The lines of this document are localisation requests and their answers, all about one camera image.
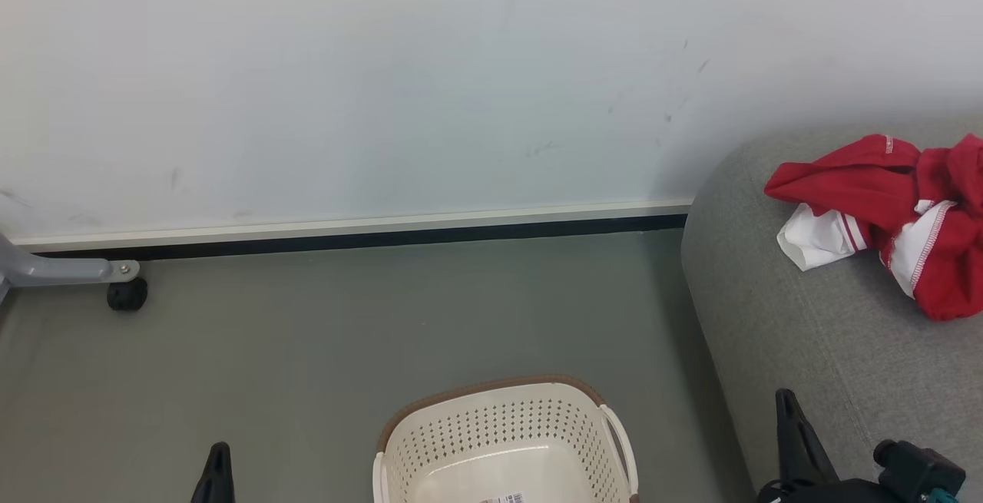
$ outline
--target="laundry basket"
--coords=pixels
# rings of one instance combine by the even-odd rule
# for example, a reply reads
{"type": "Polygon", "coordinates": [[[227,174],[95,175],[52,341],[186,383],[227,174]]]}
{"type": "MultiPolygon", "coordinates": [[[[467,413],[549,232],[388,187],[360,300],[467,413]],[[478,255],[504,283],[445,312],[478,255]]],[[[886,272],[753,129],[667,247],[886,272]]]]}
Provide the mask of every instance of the laundry basket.
{"type": "Polygon", "coordinates": [[[375,503],[638,503],[621,421],[567,376],[421,399],[390,420],[378,450],[375,503]]]}

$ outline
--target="red clothing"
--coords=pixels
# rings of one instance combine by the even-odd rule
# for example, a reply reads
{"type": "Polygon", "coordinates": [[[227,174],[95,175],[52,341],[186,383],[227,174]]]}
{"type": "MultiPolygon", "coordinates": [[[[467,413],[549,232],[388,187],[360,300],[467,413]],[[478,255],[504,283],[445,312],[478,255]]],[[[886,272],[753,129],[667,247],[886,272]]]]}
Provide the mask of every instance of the red clothing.
{"type": "Polygon", "coordinates": [[[779,233],[801,269],[867,247],[936,321],[983,311],[983,141],[919,152],[872,134],[811,164],[779,166],[765,193],[805,204],[779,233]]]}

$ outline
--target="barcode label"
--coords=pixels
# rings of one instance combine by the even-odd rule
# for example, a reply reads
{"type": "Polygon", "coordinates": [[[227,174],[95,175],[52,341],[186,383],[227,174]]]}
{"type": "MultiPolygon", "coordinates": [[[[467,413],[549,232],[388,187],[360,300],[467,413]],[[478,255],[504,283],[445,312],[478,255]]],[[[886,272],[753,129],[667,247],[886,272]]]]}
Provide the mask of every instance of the barcode label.
{"type": "Polygon", "coordinates": [[[502,495],[501,497],[492,497],[492,499],[485,499],[480,503],[526,503],[526,500],[523,499],[522,492],[519,492],[502,495]]]}

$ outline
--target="gray sofa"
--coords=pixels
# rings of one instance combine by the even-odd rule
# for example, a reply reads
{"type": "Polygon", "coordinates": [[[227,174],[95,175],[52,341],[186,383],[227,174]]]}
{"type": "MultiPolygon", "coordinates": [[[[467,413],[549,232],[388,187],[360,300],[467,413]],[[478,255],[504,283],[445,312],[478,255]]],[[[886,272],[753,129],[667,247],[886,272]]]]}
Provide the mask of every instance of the gray sofa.
{"type": "Polygon", "coordinates": [[[794,205],[762,193],[783,161],[811,161],[875,132],[947,147],[983,117],[860,125],[762,138],[703,186],[683,268],[756,488],[777,476],[775,399],[796,391],[840,478],[877,478],[884,438],[961,465],[959,499],[983,501],[983,316],[933,323],[871,252],[802,273],[776,234],[794,205]]]}

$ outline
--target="gray floor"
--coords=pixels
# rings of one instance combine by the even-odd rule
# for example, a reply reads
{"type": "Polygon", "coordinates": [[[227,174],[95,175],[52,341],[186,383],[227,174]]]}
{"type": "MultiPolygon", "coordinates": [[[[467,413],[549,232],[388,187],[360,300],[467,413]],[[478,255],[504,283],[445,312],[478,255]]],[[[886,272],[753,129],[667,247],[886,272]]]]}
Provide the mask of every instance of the gray floor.
{"type": "Polygon", "coordinates": [[[679,265],[681,231],[161,261],[5,303],[0,500],[186,501],[232,446],[238,500],[371,501],[401,405],[558,372],[621,417],[643,501],[751,486],[679,265]]]}

